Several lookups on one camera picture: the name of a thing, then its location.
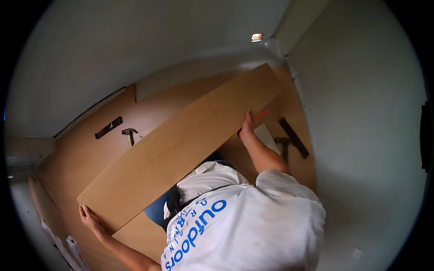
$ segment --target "hammer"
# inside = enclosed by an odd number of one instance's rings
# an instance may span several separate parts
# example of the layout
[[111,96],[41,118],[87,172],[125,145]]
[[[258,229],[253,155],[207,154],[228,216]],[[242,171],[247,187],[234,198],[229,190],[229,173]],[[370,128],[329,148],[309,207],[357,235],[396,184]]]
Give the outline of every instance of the hammer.
[[128,128],[125,130],[122,130],[122,134],[126,134],[128,136],[128,145],[131,148],[134,145],[134,138],[133,138],[133,132],[138,134],[138,132],[133,128]]
[[282,143],[282,145],[283,145],[283,160],[285,160],[285,163],[288,163],[288,146],[289,146],[289,144],[292,144],[292,140],[287,138],[287,137],[276,137],[274,139],[274,142]]

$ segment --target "man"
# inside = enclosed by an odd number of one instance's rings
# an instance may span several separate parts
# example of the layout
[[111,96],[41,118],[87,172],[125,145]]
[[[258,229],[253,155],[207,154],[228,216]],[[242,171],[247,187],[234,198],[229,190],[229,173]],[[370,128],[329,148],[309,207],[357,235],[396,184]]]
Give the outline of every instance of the man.
[[239,138],[259,173],[256,187],[227,161],[198,166],[160,208],[168,236],[161,264],[108,235],[87,206],[80,207],[83,223],[132,270],[315,270],[322,204],[256,137],[250,111]]

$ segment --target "wooden board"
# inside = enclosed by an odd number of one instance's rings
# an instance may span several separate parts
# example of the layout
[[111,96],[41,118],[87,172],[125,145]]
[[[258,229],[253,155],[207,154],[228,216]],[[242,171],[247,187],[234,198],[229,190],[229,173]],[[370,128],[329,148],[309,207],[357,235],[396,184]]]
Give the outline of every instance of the wooden board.
[[77,201],[115,233],[236,133],[248,108],[259,113],[280,89],[268,64],[227,82],[140,140]]

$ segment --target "electrical outlet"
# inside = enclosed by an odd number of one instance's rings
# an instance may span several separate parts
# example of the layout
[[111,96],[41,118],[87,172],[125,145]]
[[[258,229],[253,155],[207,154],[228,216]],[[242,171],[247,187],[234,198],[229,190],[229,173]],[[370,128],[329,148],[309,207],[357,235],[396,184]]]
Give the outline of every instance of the electrical outlet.
[[353,253],[351,254],[354,258],[359,259],[360,255],[362,254],[362,251],[358,248],[355,248]]

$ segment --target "man's arm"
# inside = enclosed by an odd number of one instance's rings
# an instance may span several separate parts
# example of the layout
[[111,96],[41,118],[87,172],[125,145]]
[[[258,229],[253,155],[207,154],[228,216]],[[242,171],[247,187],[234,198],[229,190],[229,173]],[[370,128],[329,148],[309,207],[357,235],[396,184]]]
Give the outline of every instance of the man's arm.
[[265,170],[274,169],[283,173],[291,174],[288,165],[285,161],[275,153],[267,148],[259,138],[253,133],[253,120],[250,115],[250,110],[246,112],[246,120],[243,123],[243,128],[239,134],[241,141],[249,152],[253,165],[258,173]]
[[86,205],[80,206],[80,216],[83,224],[95,234],[101,244],[127,267],[134,271],[161,271],[161,265],[156,261],[122,244],[109,235],[99,224],[96,215]]

